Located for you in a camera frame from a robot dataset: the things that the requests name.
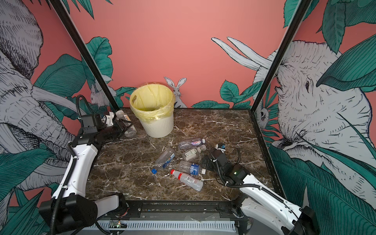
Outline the clear bottle blue cap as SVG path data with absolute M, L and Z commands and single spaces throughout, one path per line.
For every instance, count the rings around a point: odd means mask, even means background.
M 155 161 L 154 168 L 151 170 L 152 174 L 157 174 L 159 171 L 164 170 L 170 162 L 175 158 L 175 150 L 167 148 Z

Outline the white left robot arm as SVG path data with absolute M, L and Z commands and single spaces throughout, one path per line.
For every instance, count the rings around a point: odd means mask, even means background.
M 86 198 L 89 173 L 102 146 L 128 130 L 128 121 L 115 120 L 113 125 L 84 121 L 78 135 L 68 144 L 71 154 L 61 184 L 51 200 L 43 202 L 39 214 L 49 225 L 50 235 L 80 230 L 94 225 L 101 217 L 123 217 L 129 205 L 122 193 L 92 201 Z

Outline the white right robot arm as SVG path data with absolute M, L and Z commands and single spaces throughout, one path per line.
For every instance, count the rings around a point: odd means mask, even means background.
M 279 235 L 320 234 L 313 209 L 308 206 L 301 208 L 279 196 L 239 162 L 232 164 L 221 149 L 209 148 L 209 160 L 223 186 L 242 192 L 234 215 L 254 218 Z

